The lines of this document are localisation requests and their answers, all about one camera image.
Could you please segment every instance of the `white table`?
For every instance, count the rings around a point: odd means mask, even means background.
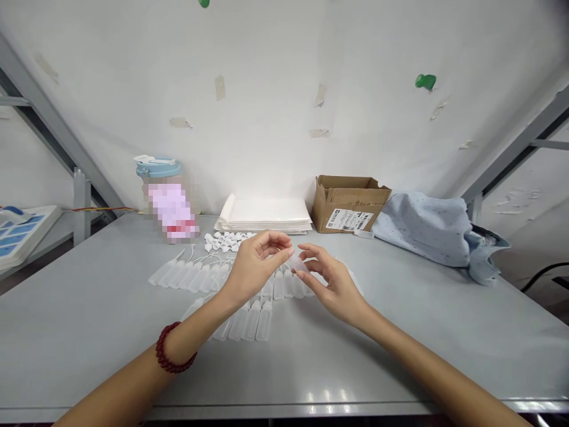
[[[214,220],[200,217],[202,234]],[[303,241],[326,246],[374,307],[514,410],[569,409],[569,327],[507,282],[485,288],[379,240],[293,237]],[[0,423],[56,420],[178,320],[199,294],[147,279],[180,247],[162,243],[151,221],[123,215],[0,297]],[[273,310],[268,342],[207,342],[149,417],[436,410],[383,349],[315,297],[276,301]]]

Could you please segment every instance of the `blue lid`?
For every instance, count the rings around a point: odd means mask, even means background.
[[[152,157],[141,155],[135,157],[136,174],[139,177],[161,178],[179,175],[181,166],[170,157]]]

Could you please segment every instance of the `gray metal bar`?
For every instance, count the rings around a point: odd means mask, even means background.
[[[467,203],[476,195],[484,197],[496,188],[521,163],[538,148],[532,146],[536,139],[547,139],[569,117],[569,86],[557,94],[555,99],[524,129],[506,150],[479,176],[462,195]]]
[[[468,219],[474,224],[478,224],[482,213],[482,193],[478,193],[474,200],[466,207]]]
[[[0,106],[28,107],[30,103],[22,97],[0,97]]]
[[[7,95],[23,97],[31,107],[16,107],[25,117],[40,140],[46,144],[65,169],[73,175],[75,167],[81,168],[93,185],[93,200],[101,207],[124,206],[118,194],[93,162],[86,150],[61,115],[53,107],[22,61],[0,33],[0,85]],[[105,211],[111,219],[123,212]]]
[[[567,149],[569,150],[569,142],[550,141],[549,139],[536,139],[532,142],[532,146],[538,148]]]
[[[91,206],[91,183],[79,168],[73,174],[73,208],[89,208]],[[77,246],[91,236],[91,213],[74,212],[73,246]]]

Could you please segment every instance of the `light blue fabric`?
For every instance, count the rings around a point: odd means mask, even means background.
[[[433,199],[419,192],[393,192],[372,233],[440,264],[468,267],[474,280],[491,285],[500,271],[489,257],[509,244],[483,228],[475,226],[475,229],[483,235],[472,230],[463,199]]]

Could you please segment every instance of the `right hand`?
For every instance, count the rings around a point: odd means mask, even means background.
[[[305,265],[311,272],[320,274],[328,287],[305,272],[297,272],[299,279],[312,289],[330,313],[353,327],[363,327],[370,305],[357,290],[348,268],[323,247],[311,243],[300,244],[298,247],[303,250],[298,256],[301,261],[316,258],[306,261]]]

